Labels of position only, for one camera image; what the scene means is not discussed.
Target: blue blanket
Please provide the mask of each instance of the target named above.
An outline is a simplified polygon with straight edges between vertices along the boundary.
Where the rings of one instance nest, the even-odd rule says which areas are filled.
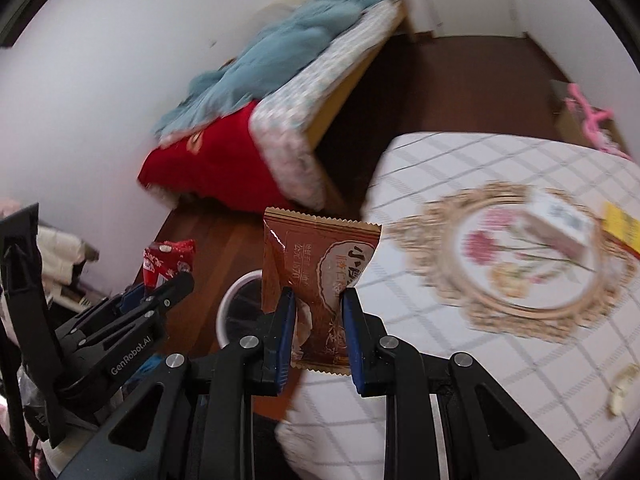
[[[162,139],[206,126],[275,92],[382,0],[310,0],[286,20],[260,31],[236,60],[189,84],[187,98],[154,127]]]

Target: decorative placemat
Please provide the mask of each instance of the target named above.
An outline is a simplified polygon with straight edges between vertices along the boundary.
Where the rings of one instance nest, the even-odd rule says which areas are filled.
[[[424,205],[388,232],[410,256],[409,270],[460,306],[474,328],[562,342],[615,306],[636,273],[633,256],[602,235],[587,207],[547,192],[595,220],[580,262],[531,235],[521,218],[530,187],[489,182]]]

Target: white tablecloth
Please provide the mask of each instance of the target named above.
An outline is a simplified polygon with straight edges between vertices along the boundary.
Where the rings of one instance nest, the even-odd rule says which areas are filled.
[[[425,202],[491,180],[564,189],[600,214],[605,201],[640,218],[640,168],[569,144],[487,134],[416,133],[382,156],[365,219],[389,224]],[[500,382],[582,478],[597,478],[640,418],[640,381],[622,416],[610,418],[612,378],[640,356],[640,280],[612,314],[580,328],[567,344],[472,330],[458,307],[441,304],[406,270],[406,254],[385,236],[357,287],[363,310],[419,351],[449,358],[466,351]],[[305,470],[326,480],[383,476],[385,401],[362,399],[350,377],[306,372],[282,441]],[[295,442],[295,449],[287,442]]]

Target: wooden floor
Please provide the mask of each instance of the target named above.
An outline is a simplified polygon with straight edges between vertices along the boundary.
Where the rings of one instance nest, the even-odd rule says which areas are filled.
[[[400,134],[497,132],[558,140],[548,106],[549,79],[565,80],[528,39],[410,44],[392,38],[324,136],[318,157],[351,208],[359,210],[380,155]],[[262,221],[201,200],[173,211],[158,235],[158,240],[184,238],[196,240],[196,285],[169,314],[164,351],[201,356],[218,349],[216,313],[225,291],[262,266]],[[261,401],[256,409],[280,418],[285,404],[286,396]]]

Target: red blanket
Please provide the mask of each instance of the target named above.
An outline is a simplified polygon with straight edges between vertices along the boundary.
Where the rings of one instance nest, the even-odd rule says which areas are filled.
[[[153,150],[138,175],[140,184],[214,197],[240,211],[291,208],[249,134],[255,105],[257,101],[252,101],[195,136]]]

